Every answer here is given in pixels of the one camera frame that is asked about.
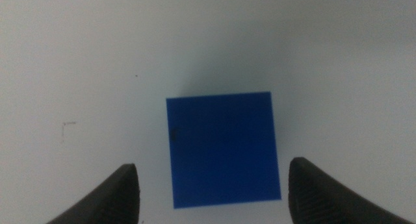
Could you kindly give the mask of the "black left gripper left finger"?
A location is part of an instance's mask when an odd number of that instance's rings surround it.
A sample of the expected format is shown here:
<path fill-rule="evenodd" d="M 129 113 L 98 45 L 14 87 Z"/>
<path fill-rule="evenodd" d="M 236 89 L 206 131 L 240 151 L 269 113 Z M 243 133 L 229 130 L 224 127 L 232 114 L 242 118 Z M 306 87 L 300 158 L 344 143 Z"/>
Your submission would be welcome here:
<path fill-rule="evenodd" d="M 49 224 L 137 224 L 140 186 L 134 164 L 124 164 Z"/>

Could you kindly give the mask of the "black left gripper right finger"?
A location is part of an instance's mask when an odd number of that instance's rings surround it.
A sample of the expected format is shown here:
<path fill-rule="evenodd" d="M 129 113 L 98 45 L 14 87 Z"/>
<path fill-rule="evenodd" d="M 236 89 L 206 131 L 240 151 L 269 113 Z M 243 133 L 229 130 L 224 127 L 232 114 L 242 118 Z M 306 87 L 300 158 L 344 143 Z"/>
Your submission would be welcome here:
<path fill-rule="evenodd" d="M 291 160 L 288 201 L 296 224 L 411 224 L 347 188 L 304 157 Z"/>

